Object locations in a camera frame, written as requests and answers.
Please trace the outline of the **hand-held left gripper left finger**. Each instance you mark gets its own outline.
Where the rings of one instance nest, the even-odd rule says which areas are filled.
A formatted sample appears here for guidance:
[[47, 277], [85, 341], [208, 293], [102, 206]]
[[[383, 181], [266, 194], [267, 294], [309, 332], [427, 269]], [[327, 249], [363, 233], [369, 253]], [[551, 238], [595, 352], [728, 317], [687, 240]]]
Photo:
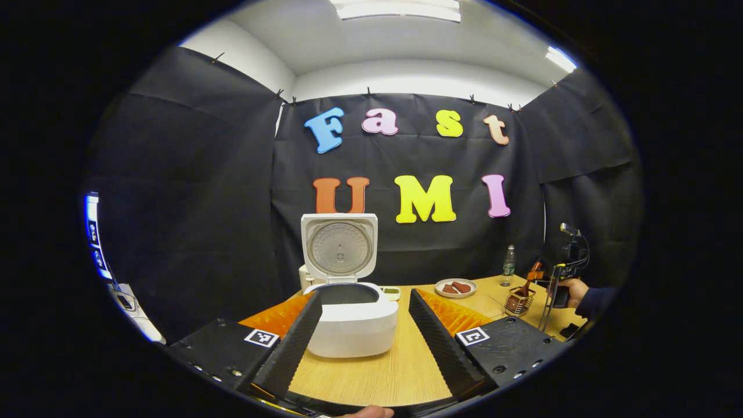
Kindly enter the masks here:
[[165, 351], [223, 389], [279, 401], [287, 396], [322, 314], [321, 297], [311, 292], [283, 338], [265, 327], [218, 318], [170, 344]]

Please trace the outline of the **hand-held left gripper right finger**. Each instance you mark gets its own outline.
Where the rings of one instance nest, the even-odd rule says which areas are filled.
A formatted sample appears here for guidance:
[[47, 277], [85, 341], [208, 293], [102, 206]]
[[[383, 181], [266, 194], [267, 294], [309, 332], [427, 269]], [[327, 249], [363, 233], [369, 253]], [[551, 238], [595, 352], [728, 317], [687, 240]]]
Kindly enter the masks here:
[[459, 401], [508, 387], [557, 359], [567, 346], [513, 316], [497, 320], [412, 289], [409, 314]]

